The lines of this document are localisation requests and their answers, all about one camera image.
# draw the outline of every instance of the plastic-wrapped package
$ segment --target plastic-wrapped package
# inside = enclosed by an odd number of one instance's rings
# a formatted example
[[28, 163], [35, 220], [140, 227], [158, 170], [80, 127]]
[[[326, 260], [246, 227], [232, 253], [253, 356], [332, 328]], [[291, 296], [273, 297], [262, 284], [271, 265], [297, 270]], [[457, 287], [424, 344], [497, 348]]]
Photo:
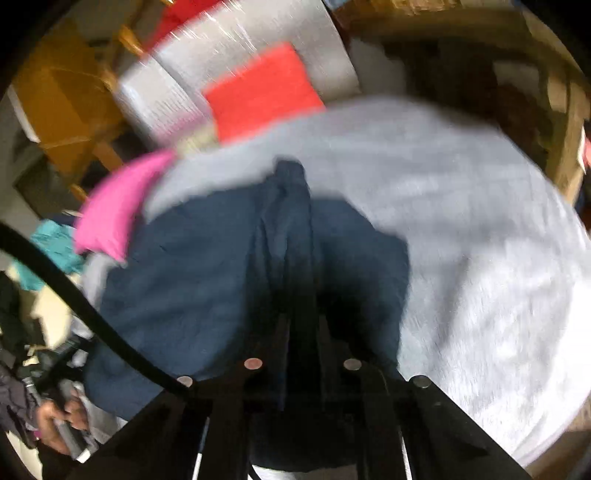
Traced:
[[197, 111], [210, 118], [196, 100], [204, 87], [282, 41], [293, 45], [323, 102], [359, 92], [322, 0], [242, 0], [222, 2], [171, 33], [121, 77], [118, 98], [151, 138], [170, 145], [176, 131], [200, 128]]

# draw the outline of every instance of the dark blue cloth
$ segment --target dark blue cloth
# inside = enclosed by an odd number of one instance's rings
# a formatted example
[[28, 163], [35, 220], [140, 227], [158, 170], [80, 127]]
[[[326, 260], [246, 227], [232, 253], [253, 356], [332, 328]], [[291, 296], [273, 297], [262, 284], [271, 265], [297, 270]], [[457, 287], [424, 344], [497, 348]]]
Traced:
[[[408, 275], [403, 240], [342, 199], [310, 199], [302, 166], [282, 160], [260, 184], [192, 198], [137, 227], [100, 312], [155, 365], [202, 380], [244, 359], [290, 308], [285, 286], [304, 281], [334, 335], [395, 368]], [[160, 390], [101, 343], [85, 387], [125, 419]]]

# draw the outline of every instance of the light gray table cover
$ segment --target light gray table cover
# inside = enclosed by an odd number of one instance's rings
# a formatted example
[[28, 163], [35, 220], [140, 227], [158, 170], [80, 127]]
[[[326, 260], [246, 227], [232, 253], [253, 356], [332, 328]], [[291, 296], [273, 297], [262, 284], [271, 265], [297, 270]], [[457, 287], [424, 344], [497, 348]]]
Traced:
[[[522, 465], [537, 458], [591, 391], [591, 243], [542, 172], [495, 127], [365, 98], [178, 160], [144, 217], [258, 181], [278, 155], [301, 161], [313, 195], [408, 242], [403, 376], [429, 376]], [[84, 273], [96, 299], [108, 268]]]

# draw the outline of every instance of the turquoise fabric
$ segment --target turquoise fabric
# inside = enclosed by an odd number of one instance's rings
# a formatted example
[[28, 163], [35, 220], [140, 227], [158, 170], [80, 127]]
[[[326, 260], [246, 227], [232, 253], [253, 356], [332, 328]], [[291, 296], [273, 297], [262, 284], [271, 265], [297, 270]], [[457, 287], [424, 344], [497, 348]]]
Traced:
[[[84, 260], [74, 253], [72, 236], [74, 229], [44, 220], [31, 235], [31, 242], [45, 253], [66, 274], [81, 273]], [[20, 262], [15, 262], [23, 290], [41, 290], [43, 280]]]

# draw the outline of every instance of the pink cloth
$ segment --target pink cloth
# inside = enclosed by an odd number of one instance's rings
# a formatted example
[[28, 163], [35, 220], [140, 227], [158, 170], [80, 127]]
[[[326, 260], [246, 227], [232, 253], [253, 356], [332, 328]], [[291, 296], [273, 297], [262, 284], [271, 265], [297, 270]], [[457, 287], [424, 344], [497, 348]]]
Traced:
[[175, 160], [174, 150], [144, 155], [113, 172], [90, 194], [74, 227], [74, 251], [103, 252], [122, 262], [135, 215], [150, 187]]

